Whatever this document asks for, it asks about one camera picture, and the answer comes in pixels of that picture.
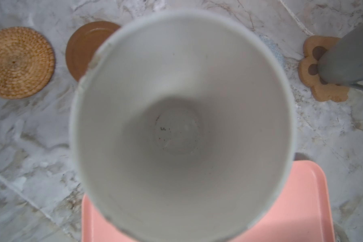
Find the grey mug blue handle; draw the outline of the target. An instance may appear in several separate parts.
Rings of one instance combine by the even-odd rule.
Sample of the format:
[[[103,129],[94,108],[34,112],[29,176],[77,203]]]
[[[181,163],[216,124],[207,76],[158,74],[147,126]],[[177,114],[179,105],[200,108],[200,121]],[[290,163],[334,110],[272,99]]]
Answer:
[[[250,229],[280,195],[295,139],[277,58],[204,10],[154,13],[111,35],[70,116],[87,196],[140,242],[227,242]]]

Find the dark brown wooden coaster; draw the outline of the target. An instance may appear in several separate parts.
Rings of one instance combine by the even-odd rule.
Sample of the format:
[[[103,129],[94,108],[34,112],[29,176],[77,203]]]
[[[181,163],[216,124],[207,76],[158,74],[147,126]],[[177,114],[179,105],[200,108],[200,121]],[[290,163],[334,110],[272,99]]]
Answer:
[[[79,81],[98,48],[120,25],[108,21],[87,23],[70,37],[66,48],[66,65],[72,77]]]

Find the brown paw shaped coaster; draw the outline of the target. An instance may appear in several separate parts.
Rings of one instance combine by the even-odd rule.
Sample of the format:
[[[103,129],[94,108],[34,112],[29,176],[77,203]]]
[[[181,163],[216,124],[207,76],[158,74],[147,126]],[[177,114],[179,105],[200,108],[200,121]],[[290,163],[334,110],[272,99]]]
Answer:
[[[348,99],[349,88],[326,83],[319,75],[320,58],[339,41],[337,37],[310,36],[304,41],[302,59],[298,66],[298,76],[318,102],[344,102]]]

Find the woven rattan coaster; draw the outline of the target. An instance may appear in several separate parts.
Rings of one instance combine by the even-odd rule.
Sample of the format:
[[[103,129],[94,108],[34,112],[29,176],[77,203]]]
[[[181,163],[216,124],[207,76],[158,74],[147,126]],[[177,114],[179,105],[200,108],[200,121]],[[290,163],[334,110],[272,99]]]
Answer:
[[[21,99],[42,90],[52,78],[55,55],[48,40],[28,27],[0,30],[0,97]]]

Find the cream mug grey handle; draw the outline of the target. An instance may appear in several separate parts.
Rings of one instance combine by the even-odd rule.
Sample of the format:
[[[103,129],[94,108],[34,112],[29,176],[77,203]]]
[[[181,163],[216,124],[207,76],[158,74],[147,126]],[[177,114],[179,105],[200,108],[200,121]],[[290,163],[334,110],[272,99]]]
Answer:
[[[318,61],[318,73],[328,84],[363,91],[363,24],[341,38]]]

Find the blue grey woven coaster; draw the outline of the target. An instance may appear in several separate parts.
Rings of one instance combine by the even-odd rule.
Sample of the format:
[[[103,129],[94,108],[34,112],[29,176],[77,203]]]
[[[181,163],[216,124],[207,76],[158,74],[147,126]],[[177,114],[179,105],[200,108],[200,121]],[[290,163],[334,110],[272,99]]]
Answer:
[[[281,51],[280,51],[280,49],[278,47],[278,44],[275,43],[272,39],[270,39],[266,35],[259,35],[259,38],[271,50],[271,52],[273,53],[275,58],[280,63],[281,67],[283,69],[285,69],[286,61],[285,61],[285,58],[284,58],[283,54],[281,53]]]

